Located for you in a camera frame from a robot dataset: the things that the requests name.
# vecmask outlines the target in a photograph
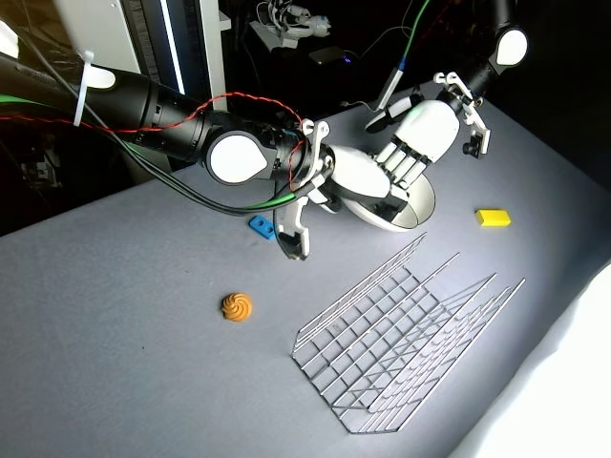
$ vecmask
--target gray table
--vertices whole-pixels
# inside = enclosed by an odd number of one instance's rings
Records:
[[[428,172],[437,206],[426,224],[390,234],[309,208],[306,262],[156,182],[0,239],[0,454],[445,456],[611,257],[609,195],[496,108],[481,112],[490,156],[464,157],[461,133]],[[364,135],[368,116],[331,117],[331,139],[380,148],[390,130]],[[198,166],[181,177],[221,195]],[[269,186],[223,195],[244,203]],[[484,230],[479,207],[515,222]],[[424,231],[416,275],[461,252],[439,295],[492,272],[497,288],[527,283],[404,431],[350,436],[290,360],[295,333]],[[234,291],[254,298],[247,322],[219,312]]]

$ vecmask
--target metal wire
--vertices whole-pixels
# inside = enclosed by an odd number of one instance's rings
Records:
[[[444,301],[406,264],[423,234],[297,334],[292,357],[349,432],[404,427],[524,283],[480,299],[496,274]]]

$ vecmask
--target wire basket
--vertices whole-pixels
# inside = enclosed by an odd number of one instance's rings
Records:
[[[354,434],[403,428],[524,279],[481,299],[496,274],[439,301],[406,267],[425,234],[298,333],[292,357]]]

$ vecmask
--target orange swirl object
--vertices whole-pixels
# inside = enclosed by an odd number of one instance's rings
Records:
[[[222,314],[232,322],[242,322],[252,313],[252,299],[244,293],[235,293],[222,300]]]

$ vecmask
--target zip tie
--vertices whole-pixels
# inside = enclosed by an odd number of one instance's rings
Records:
[[[74,123],[73,125],[78,127],[80,125],[80,120],[83,117],[83,109],[85,108],[85,97],[87,96],[87,79],[90,68],[92,67],[92,62],[94,61],[94,52],[93,51],[85,51],[85,55],[83,56],[83,61],[85,65],[83,66],[83,76],[80,80],[80,89],[78,90],[78,101],[76,102],[76,112],[74,113]]]

